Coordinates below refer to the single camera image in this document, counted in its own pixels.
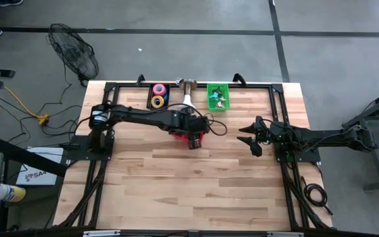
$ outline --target fan grille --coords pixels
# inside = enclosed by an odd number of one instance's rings
[[[65,65],[79,77],[90,80],[99,74],[93,49],[67,25],[52,24],[49,41]]]

